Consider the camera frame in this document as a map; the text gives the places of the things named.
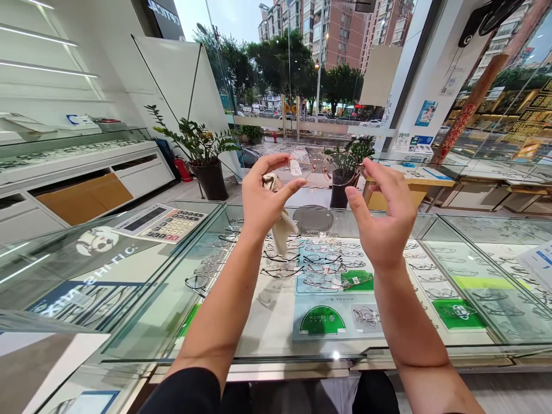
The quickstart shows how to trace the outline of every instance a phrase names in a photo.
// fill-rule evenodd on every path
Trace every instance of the ceiling light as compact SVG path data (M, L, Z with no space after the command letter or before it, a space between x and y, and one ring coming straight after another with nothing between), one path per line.
M38 6L46 7L47 9L52 9L53 10L53 6L47 5L46 3L42 3L39 0L27 0L27 1L30 2L30 3L34 3Z
M25 30L25 29L21 29L21 28L15 27L15 26L5 25L5 24L2 24L2 23L0 23L0 30L5 30L7 32L13 32L13 33L19 33L20 35L38 37L39 39L44 39L44 40L49 40L49 41L53 41L53 42L57 42L57 43L62 43L62 44L66 44L68 46L77 46L77 44L75 42L65 40L65 39L61 39L60 37L49 36L47 34L33 32L32 30Z
M53 68L53 67L49 67L49 66L33 65L33 64L30 64L30 63L13 62L11 60L3 60L3 59L0 59L0 65L21 67L21 68L24 68L24 69L36 69L36 70L42 70L42 71L46 71L46 72L57 72L57 73L62 73L62 74L66 74L66 75L86 76L87 78L97 78L98 77L98 75L91 74L91 73L86 73L86 72L72 71L72 70L68 70L68 69L58 69L58 68Z

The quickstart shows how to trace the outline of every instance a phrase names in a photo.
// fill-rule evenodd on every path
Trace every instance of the green card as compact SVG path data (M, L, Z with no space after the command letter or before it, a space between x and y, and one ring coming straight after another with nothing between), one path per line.
M374 290L374 275L368 273L366 270L349 270L348 272L341 273L341 279L351 284L351 287L344 289L344 292L368 292Z
M480 317L462 299L437 299L433 306L448 329L483 329Z
M316 306L309 310L301 321L300 334L323 335L345 332L341 316L329 306Z
M191 309L190 313L188 313L188 316L186 316L186 319L184 320L184 323L182 324L182 328L180 328L180 331L178 332L177 338L182 338L186 336L186 332L188 331L188 328L190 327L191 321L196 316L197 311L199 310L201 304L195 304L194 307Z

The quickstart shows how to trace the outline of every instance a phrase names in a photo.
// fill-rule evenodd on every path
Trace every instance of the price tag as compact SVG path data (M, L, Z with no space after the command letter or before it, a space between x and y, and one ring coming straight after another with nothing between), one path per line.
M292 176L294 177L299 177L300 175L302 175L301 166L299 165L299 162L297 160L289 160L289 169L292 173Z

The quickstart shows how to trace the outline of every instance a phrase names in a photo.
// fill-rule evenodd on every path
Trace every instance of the black plant pot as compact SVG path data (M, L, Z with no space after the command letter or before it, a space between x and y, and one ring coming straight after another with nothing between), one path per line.
M208 166L195 166L189 164L190 169L199 180L207 200L224 201L228 198L228 192L224 185L223 168L220 161Z
M347 208L348 199L347 194L345 194L345 187L356 186L358 177L357 175L352 180L343 179L336 174L332 177L332 199L329 202L330 208Z

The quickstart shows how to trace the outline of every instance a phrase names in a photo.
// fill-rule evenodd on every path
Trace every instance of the parked car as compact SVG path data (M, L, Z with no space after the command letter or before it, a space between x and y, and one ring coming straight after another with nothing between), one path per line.
M274 109L265 109L262 112L259 112L259 116L261 118L273 118L274 115L278 115L278 111L275 111Z
M381 120L370 120L366 122L361 122L361 127L379 128L381 127Z

